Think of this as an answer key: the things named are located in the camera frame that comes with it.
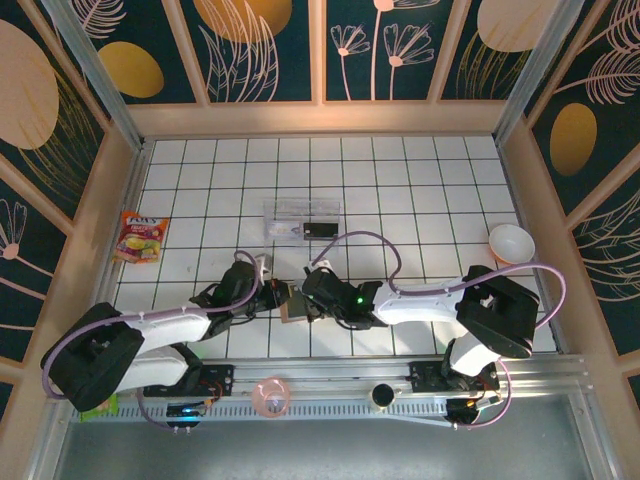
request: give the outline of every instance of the black object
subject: black object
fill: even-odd
[[[307,275],[301,291],[320,313],[342,320],[356,330],[368,330],[387,326],[373,314],[373,299],[381,286],[378,281],[354,287],[340,280],[332,270],[318,268]]]
[[[201,308],[220,308],[232,305],[246,297],[255,281],[253,265],[236,260],[220,283],[212,283],[195,297],[189,299]],[[244,305],[229,312],[208,313],[211,326],[202,340],[208,340],[229,329],[234,317],[246,315],[254,318],[257,313],[273,310],[289,299],[289,286],[280,280],[266,282]]]
[[[305,240],[333,240],[338,236],[338,223],[304,223]]]
[[[40,367],[44,367],[53,349],[74,331],[120,315],[109,303],[94,305],[42,357]],[[86,412],[113,394],[143,342],[142,334],[124,322],[97,328],[62,349],[51,365],[49,377],[78,411]]]
[[[444,417],[452,423],[471,425],[480,412],[474,402],[469,402],[466,398],[447,399],[447,416]]]
[[[373,403],[375,403],[376,405],[382,408],[385,408],[391,405],[393,403],[393,399],[395,398],[395,396],[396,394],[393,391],[393,388],[391,388],[386,383],[381,383],[379,385],[376,385],[376,387],[371,392],[371,398],[373,400]]]
[[[464,281],[492,272],[475,265]],[[529,358],[540,299],[531,290],[498,276],[464,291],[456,319],[489,350],[508,358]]]
[[[145,387],[145,397],[228,397],[233,387],[233,365],[202,365],[198,368],[198,375],[188,390],[181,385],[165,387],[152,385]]]

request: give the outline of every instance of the yellow snack package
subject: yellow snack package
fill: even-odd
[[[143,217],[135,212],[124,212],[113,259],[130,263],[157,262],[167,228],[168,218]]]

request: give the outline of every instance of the flower illustration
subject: flower illustration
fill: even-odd
[[[371,44],[366,41],[367,35],[362,30],[362,25],[358,25],[357,27],[348,25],[344,27],[344,30],[340,25],[331,27],[331,38],[333,39],[333,44],[338,50],[338,55],[340,55],[344,91],[347,94],[347,100],[351,100],[349,83],[347,82],[347,72],[344,66],[344,57],[367,52],[371,50]]]
[[[389,65],[391,65],[389,100],[393,100],[393,80],[396,68],[433,60],[434,50],[427,48],[430,43],[429,25],[423,27],[407,25],[399,36],[397,23],[384,28],[384,46],[387,49]]]

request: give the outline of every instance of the purple cable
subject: purple cable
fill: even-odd
[[[449,293],[455,293],[455,292],[459,292],[460,290],[465,290],[469,287],[473,287],[480,283],[486,282],[487,280],[491,280],[492,278],[499,277],[501,275],[506,275],[512,272],[517,272],[519,270],[525,270],[528,268],[538,268],[540,270],[547,270],[553,273],[556,277],[558,277],[558,280],[560,280],[562,294],[560,295],[560,301],[558,302],[558,304],[542,320],[536,323],[536,329],[545,325],[547,322],[549,322],[549,320],[551,320],[558,313],[558,311],[562,307],[562,304],[564,303],[565,298],[567,297],[567,282],[564,279],[564,275],[562,275],[562,273],[557,268],[554,268],[550,265],[545,265],[544,263],[537,263],[537,262],[521,263],[519,265],[512,265],[510,267],[501,268],[493,272],[487,273],[486,275],[481,275],[480,277],[474,278],[473,280],[470,280],[468,282],[463,282],[459,285],[455,285],[449,288],[434,288],[430,290],[411,290],[411,291],[402,290],[393,283],[394,278],[402,268],[402,259],[400,258],[400,252],[398,252],[398,249],[393,243],[391,243],[389,240],[384,238],[382,235],[379,235],[374,232],[367,232],[365,230],[357,230],[355,232],[348,232],[343,235],[340,235],[325,247],[325,249],[320,253],[320,255],[318,255],[316,259],[313,262],[311,262],[311,265],[313,266],[316,263],[318,263],[326,255],[326,253],[329,250],[331,250],[331,248],[333,248],[339,241],[347,237],[352,237],[354,235],[367,235],[370,237],[377,238],[382,242],[383,245],[386,245],[391,249],[393,254],[396,256],[398,266],[393,271],[393,273],[389,275],[389,287],[398,295],[404,295],[407,297],[426,297],[426,296],[434,296],[434,295],[447,295]]]
[[[496,360],[496,362],[500,364],[500,366],[504,370],[504,374],[507,376],[507,399],[505,400],[504,407],[502,407],[502,410],[500,410],[500,413],[495,417],[493,417],[491,420],[487,420],[486,422],[482,422],[482,423],[473,423],[471,425],[467,425],[468,430],[475,430],[476,428],[488,427],[489,425],[493,425],[494,423],[496,423],[498,420],[500,420],[502,417],[505,416],[505,414],[507,413],[507,410],[509,410],[509,407],[511,406],[511,394],[512,394],[511,374],[509,373],[509,370],[507,370],[507,367],[505,366],[502,360],[498,359]]]
[[[256,262],[256,259],[253,258],[253,256],[251,256],[248,252],[245,252],[244,250],[237,250],[234,253],[234,258],[236,260],[238,260],[238,256],[239,255],[244,255],[245,257],[247,257],[251,261],[251,264],[253,265],[253,269],[254,269],[254,272],[255,272],[254,281],[253,281],[253,287],[251,287],[251,291],[244,298],[242,298],[242,299],[238,300],[236,303],[234,303],[232,305],[229,305],[229,306],[226,306],[226,307],[218,307],[218,308],[195,308],[195,307],[194,308],[174,308],[172,310],[162,310],[162,311],[159,311],[159,312],[149,313],[148,315],[144,315],[144,313],[137,313],[135,315],[121,315],[119,317],[105,318],[104,320],[98,320],[97,322],[93,322],[93,323],[90,323],[88,325],[85,325],[84,327],[81,327],[78,330],[75,330],[68,337],[65,337],[64,339],[62,339],[60,341],[60,343],[58,345],[56,345],[56,347],[51,351],[51,354],[49,355],[49,357],[47,357],[47,361],[44,363],[44,366],[42,367],[42,388],[44,389],[46,394],[49,397],[56,398],[58,400],[64,400],[66,398],[64,395],[60,395],[60,394],[54,392],[53,389],[51,388],[51,385],[49,384],[49,372],[51,371],[51,366],[53,365],[53,362],[58,357],[60,352],[67,345],[69,345],[69,343],[73,342],[76,338],[84,335],[87,332],[90,332],[92,330],[95,330],[96,328],[100,328],[100,327],[103,327],[103,326],[106,326],[106,325],[112,325],[114,323],[121,323],[121,322],[140,320],[141,318],[144,318],[146,320],[156,320],[156,319],[159,319],[159,318],[164,318],[166,316],[181,315],[183,313],[199,313],[199,314],[202,314],[202,313],[228,312],[230,310],[235,310],[236,308],[241,307],[242,305],[247,303],[249,300],[251,300],[253,295],[256,293],[256,290],[258,290],[258,285],[260,284],[260,269],[258,268],[258,264]]]

